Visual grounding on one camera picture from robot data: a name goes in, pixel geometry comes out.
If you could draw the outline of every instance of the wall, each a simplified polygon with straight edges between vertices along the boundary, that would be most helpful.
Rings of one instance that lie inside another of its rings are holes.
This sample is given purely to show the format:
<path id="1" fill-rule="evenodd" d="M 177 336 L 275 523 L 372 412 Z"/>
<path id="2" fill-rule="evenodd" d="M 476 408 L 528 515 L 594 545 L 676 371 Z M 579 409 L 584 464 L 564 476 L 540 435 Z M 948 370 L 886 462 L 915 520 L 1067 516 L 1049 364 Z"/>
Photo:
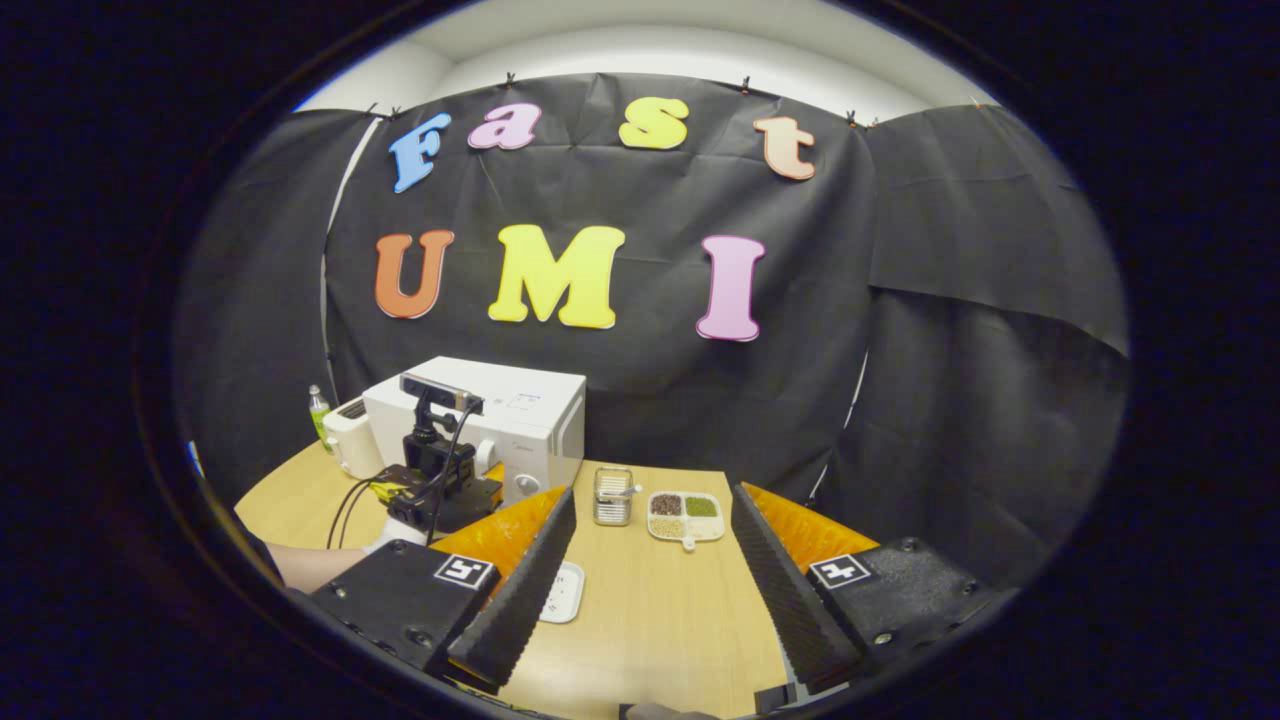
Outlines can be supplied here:
<path id="1" fill-rule="evenodd" d="M 625 26 L 540 37 L 454 65 L 431 92 L 568 73 L 657 73 L 741 83 L 870 122 L 925 110 L 924 100 L 856 68 L 759 37 L 689 27 Z"/>
<path id="2" fill-rule="evenodd" d="M 444 55 L 416 42 L 396 42 L 370 54 L 298 105 L 297 110 L 367 110 L 412 108 L 435 97 L 431 91 L 452 67 Z"/>

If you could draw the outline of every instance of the jar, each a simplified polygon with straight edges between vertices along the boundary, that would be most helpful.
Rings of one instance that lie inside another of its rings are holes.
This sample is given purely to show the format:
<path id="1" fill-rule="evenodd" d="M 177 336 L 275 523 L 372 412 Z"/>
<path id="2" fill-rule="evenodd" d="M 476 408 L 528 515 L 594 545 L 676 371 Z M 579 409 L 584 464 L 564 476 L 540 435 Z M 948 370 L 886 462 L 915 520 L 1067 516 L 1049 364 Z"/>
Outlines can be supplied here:
<path id="1" fill-rule="evenodd" d="M 626 525 L 631 521 L 632 492 L 628 468 L 595 469 L 595 521 L 600 525 Z"/>

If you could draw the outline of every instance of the plastic bottle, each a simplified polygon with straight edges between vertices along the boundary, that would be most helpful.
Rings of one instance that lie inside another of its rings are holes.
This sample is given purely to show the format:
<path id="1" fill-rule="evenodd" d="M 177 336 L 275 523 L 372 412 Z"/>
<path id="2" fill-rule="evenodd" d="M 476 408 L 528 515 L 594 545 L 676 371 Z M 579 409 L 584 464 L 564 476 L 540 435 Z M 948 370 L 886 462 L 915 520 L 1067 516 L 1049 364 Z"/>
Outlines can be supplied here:
<path id="1" fill-rule="evenodd" d="M 329 433 L 324 429 L 324 416 L 328 414 L 329 401 L 320 395 L 320 386 L 311 386 L 311 423 L 316 427 L 316 434 L 320 436 L 320 445 L 324 446 L 324 451 L 333 455 L 333 448 L 326 442 Z"/>

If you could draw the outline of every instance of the white ceiling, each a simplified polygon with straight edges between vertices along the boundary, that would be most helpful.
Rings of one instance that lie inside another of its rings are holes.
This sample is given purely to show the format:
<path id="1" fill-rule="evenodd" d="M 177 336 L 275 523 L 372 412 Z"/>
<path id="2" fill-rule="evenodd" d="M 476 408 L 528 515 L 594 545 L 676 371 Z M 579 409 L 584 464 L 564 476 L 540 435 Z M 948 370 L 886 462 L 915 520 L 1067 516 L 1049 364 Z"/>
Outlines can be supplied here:
<path id="1" fill-rule="evenodd" d="M 819 0 L 484 0 L 404 40 L 454 63 L 517 42 L 591 28 L 684 26 L 792 45 L 858 68 L 934 106 L 991 95 L 882 27 Z"/>

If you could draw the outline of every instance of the pink letter i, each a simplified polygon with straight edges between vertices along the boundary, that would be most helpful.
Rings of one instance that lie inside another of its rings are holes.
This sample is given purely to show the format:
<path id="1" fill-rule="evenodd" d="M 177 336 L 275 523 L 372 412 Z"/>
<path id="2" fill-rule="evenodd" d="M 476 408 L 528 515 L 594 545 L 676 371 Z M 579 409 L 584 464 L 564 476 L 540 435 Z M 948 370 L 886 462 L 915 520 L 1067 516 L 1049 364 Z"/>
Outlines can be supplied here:
<path id="1" fill-rule="evenodd" d="M 703 240 L 703 249 L 712 256 L 712 296 L 707 314 L 698 320 L 698 334 L 710 340 L 755 340 L 760 325 L 751 320 L 751 270 L 764 256 L 764 246 L 746 237 L 713 234 Z"/>

